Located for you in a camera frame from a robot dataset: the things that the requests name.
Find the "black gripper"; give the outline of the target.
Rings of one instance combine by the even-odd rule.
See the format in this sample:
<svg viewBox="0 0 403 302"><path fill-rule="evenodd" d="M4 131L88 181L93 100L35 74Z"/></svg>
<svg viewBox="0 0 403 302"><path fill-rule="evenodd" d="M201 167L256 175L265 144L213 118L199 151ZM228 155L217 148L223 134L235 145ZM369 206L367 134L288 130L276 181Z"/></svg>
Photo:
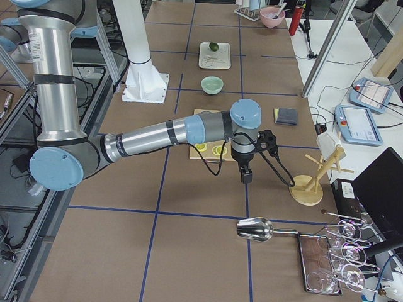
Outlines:
<svg viewBox="0 0 403 302"><path fill-rule="evenodd" d="M254 158L255 147L248 138L234 138L231 143L231 156L238 163L241 182L252 182L253 173L249 169L249 163Z"/></svg>

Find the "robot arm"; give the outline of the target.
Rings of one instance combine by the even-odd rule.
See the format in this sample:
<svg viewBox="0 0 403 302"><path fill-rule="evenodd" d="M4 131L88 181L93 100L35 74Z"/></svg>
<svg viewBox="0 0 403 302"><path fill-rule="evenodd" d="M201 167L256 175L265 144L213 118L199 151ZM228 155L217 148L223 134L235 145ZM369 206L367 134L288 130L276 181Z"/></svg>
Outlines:
<svg viewBox="0 0 403 302"><path fill-rule="evenodd" d="M236 159L258 138L261 108L251 99L230 110L169 120L117 135L89 137L79 125L71 36L95 34L95 1L16 1L18 20L27 30L40 105L42 132L30 159L30 172L47 189L64 191L121 158L181 143L231 143Z"/></svg>

